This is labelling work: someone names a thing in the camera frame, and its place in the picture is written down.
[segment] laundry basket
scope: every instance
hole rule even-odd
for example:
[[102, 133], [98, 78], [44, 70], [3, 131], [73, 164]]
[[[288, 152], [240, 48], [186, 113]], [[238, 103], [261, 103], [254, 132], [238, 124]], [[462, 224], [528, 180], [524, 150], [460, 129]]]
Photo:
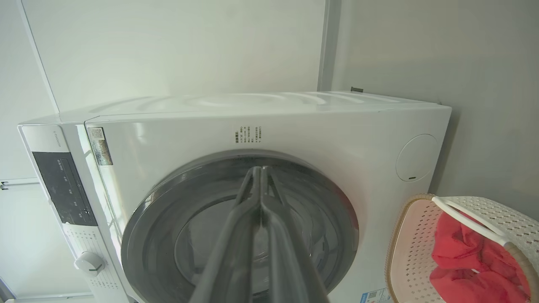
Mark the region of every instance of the laundry basket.
[[[463, 216], [474, 218], [485, 227]], [[539, 302], [539, 222], [481, 197], [421, 194], [406, 203], [393, 233], [386, 262], [386, 282], [395, 303], [444, 302], [429, 276], [437, 267], [431, 257], [441, 213], [502, 245], [526, 275], [532, 303]]]

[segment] metal tongs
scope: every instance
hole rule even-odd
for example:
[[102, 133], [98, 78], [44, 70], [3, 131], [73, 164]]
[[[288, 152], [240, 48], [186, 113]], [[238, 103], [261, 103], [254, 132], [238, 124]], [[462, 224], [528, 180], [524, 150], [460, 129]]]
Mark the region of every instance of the metal tongs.
[[261, 226], [269, 234], [270, 302], [329, 303], [280, 186], [269, 166], [248, 171], [190, 303], [252, 301], [253, 238]]

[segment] washing machine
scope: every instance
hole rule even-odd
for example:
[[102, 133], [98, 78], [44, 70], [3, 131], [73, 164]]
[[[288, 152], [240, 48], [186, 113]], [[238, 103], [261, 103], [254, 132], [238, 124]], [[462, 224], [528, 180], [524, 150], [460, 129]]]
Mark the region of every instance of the washing machine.
[[[427, 192], [451, 109], [357, 92], [110, 102], [19, 125], [99, 303], [188, 302], [245, 174], [271, 166], [332, 303], [389, 299], [395, 220]], [[253, 302], [267, 302], [267, 232]]]

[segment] label sticker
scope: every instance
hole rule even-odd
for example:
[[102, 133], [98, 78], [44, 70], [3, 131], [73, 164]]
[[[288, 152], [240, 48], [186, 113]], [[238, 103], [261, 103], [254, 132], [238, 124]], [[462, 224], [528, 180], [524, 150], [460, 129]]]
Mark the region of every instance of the label sticker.
[[364, 293], [361, 296], [360, 303], [380, 303], [390, 299], [391, 296], [389, 295], [388, 289], [382, 288], [381, 290]]
[[262, 126], [240, 126], [234, 139], [236, 143], [262, 143]]
[[103, 134], [103, 128], [102, 127], [90, 127], [88, 128], [90, 130], [90, 136], [93, 140], [104, 140], [105, 135]]
[[107, 140], [102, 127], [88, 127], [90, 145], [98, 165], [112, 165]]

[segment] red clothing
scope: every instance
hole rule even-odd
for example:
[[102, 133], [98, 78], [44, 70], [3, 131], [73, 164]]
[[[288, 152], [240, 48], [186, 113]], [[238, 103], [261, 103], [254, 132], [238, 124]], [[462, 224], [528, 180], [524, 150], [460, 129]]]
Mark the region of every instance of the red clothing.
[[432, 258], [438, 267], [431, 273], [430, 280], [447, 303], [525, 303], [529, 300], [530, 290], [524, 273], [498, 243], [445, 212], [438, 219], [434, 238]]

